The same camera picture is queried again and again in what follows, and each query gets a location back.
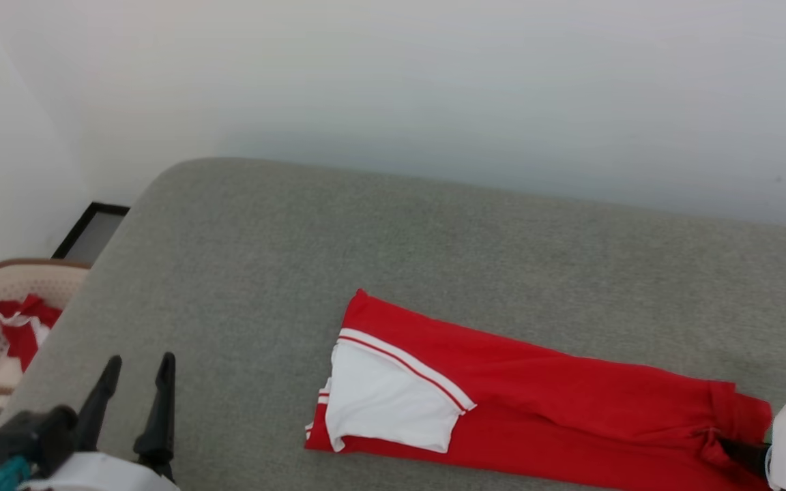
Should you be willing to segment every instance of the gray cushion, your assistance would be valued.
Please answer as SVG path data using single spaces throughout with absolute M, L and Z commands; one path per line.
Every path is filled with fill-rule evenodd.
M 78 407 L 120 354 L 100 448 L 131 458 L 169 349 L 181 489 L 584 489 L 303 450 L 358 287 L 576 355 L 731 380 L 776 410 L 786 401 L 786 228 L 206 159 L 166 171 L 129 212 L 2 420 Z

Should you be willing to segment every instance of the fabric surface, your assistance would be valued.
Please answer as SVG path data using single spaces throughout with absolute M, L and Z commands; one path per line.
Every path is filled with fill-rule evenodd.
M 306 448 L 365 451 L 626 491 L 768 487 L 734 464 L 718 441 L 759 444 L 772 421 L 768 403 L 738 394 L 733 383 L 572 357 L 434 320 L 362 290 L 347 306 L 341 327 L 327 395 L 318 400 Z M 354 373 L 368 371 L 359 363 L 343 370 L 340 362 L 349 348 L 398 361 L 401 368 L 394 370 L 412 373 L 421 386 L 435 386 L 436 398 L 461 411 L 456 425 L 446 428 L 445 453 L 425 450 L 415 439 L 423 435 L 386 436 L 407 431 L 415 419 L 439 428 L 439 413 L 415 414 L 402 426 L 383 414 L 400 401 L 412 402 L 415 392 L 402 391 L 389 370 Z M 439 379 L 446 385 L 434 385 Z M 469 403 L 459 403 L 457 392 Z M 343 420 L 355 425 L 341 432 Z
M 208 159 L 138 200 L 0 421 L 79 407 L 120 354 L 99 445 L 133 458 L 172 351 L 181 489 L 587 489 L 302 448 L 359 287 L 572 355 L 729 380 L 776 411 L 786 401 L 786 228 Z

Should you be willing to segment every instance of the red clothing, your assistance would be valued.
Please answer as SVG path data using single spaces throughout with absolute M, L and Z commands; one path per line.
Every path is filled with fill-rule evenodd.
M 718 436 L 760 443 L 772 421 L 768 403 L 736 393 L 733 383 L 572 357 L 436 321 L 362 290 L 347 307 L 343 329 L 407 352 L 474 401 L 472 408 L 458 404 L 464 411 L 446 453 L 358 436 L 343 437 L 343 453 L 627 491 L 766 488 L 718 443 Z M 333 380 L 306 448 L 332 450 L 325 412 L 335 391 Z
M 23 371 L 44 343 L 62 310 L 44 305 L 44 300 L 33 293 L 24 301 L 0 301 L 0 326 L 8 340 L 8 355 L 20 359 Z

